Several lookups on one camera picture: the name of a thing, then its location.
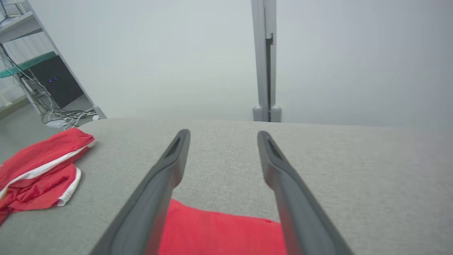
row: white stripe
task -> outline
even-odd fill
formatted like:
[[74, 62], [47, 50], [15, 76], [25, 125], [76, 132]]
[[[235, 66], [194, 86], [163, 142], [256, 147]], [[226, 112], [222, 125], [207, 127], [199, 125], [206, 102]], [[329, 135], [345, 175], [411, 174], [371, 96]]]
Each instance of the white stripe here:
[[82, 171], [80, 171], [80, 169], [76, 167], [76, 178], [71, 183], [71, 185], [69, 185], [67, 190], [63, 193], [63, 195], [61, 195], [61, 197], [58, 198], [57, 206], [63, 206], [66, 204], [66, 202], [69, 201], [69, 199], [71, 199], [72, 194], [74, 193], [74, 191], [76, 191], [77, 185], [79, 184], [80, 176], [82, 176]]
[[70, 152], [70, 153], [68, 153], [68, 154], [66, 154], [66, 155], [64, 155], [64, 156], [62, 156], [62, 157], [59, 157], [59, 158], [57, 158], [57, 159], [55, 159], [55, 160], [53, 160], [53, 161], [51, 161], [51, 162], [49, 162], [49, 163], [47, 163], [47, 164], [44, 164], [44, 165], [42, 165], [42, 166], [40, 166], [40, 167], [38, 167], [38, 168], [35, 168], [35, 169], [33, 169], [33, 170], [30, 170], [30, 171], [28, 171], [28, 172], [26, 172], [26, 173], [24, 173], [24, 174], [22, 174], [22, 175], [16, 177], [14, 180], [10, 181], [10, 182], [9, 182], [9, 183], [8, 183], [8, 184], [0, 191], [0, 199], [2, 199], [3, 196], [6, 194], [6, 190], [8, 189], [8, 187], [9, 187], [11, 184], [13, 184], [13, 183], [15, 183], [15, 182], [17, 182], [17, 181], [20, 181], [20, 180], [33, 179], [33, 178], [35, 178], [35, 177], [38, 177], [38, 176], [40, 176], [40, 175], [42, 175], [42, 174], [48, 172], [48, 171], [51, 170], [52, 168], [54, 168], [54, 167], [58, 166], [59, 164], [61, 164], [62, 162], [65, 162], [67, 159], [72, 158], [73, 156], [77, 155], [78, 153], [80, 153], [80, 152], [81, 152], [83, 149], [85, 149], [86, 147], [88, 147], [88, 148], [93, 147], [94, 142], [95, 142], [95, 141], [89, 143], [89, 144], [86, 145], [86, 146], [83, 146], [82, 148], [80, 148], [80, 149], [78, 149], [78, 150], [76, 150], [76, 151]]

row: power strip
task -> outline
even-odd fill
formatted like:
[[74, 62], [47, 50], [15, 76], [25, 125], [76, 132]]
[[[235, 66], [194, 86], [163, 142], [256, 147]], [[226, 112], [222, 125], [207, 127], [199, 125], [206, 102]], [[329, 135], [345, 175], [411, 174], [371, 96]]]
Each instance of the power strip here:
[[62, 119], [53, 119], [46, 123], [46, 125], [50, 128], [61, 128], [66, 124], [66, 121]]

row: white wall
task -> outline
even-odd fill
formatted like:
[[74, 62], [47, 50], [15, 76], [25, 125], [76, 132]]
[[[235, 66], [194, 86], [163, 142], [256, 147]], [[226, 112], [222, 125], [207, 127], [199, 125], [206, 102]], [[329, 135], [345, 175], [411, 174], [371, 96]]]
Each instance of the white wall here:
[[277, 0], [282, 121], [453, 127], [453, 1]]
[[[5, 44], [5, 48], [8, 51], [10, 57], [18, 64], [38, 57], [39, 55], [45, 54], [47, 52], [54, 51], [52, 44], [43, 32], [10, 41]], [[10, 67], [11, 64], [9, 63], [9, 60], [5, 59], [5, 61], [3, 61], [0, 54], [0, 70], [5, 70], [6, 68]], [[11, 76], [1, 78], [0, 91], [14, 85], [14, 83], [19, 82], [14, 81], [13, 77]], [[13, 101], [23, 95], [23, 90], [19, 86], [16, 86], [16, 88], [6, 92], [4, 94], [4, 97], [9, 101]]]
[[29, 3], [107, 117], [253, 119], [250, 1]]

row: gray fabric surface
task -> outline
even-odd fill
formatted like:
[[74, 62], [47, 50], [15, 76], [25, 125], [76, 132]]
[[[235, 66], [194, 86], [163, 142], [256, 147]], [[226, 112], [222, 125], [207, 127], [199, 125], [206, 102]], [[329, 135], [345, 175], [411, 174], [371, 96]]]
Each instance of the gray fabric surface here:
[[182, 128], [191, 130], [183, 181], [189, 206], [278, 220], [256, 135], [268, 131], [352, 250], [451, 254], [453, 136], [385, 127], [107, 119], [80, 127], [97, 144], [76, 165], [66, 206], [12, 214], [1, 254], [87, 254]]

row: red cloth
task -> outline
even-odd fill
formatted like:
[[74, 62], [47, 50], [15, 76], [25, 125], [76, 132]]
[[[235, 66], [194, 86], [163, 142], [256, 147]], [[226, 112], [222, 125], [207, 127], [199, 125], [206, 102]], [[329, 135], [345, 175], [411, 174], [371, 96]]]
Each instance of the red cloth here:
[[202, 211], [171, 200], [159, 255], [286, 254], [280, 223]]
[[0, 166], [0, 225], [12, 212], [61, 206], [80, 179], [73, 164], [94, 144], [77, 128], [31, 145]]

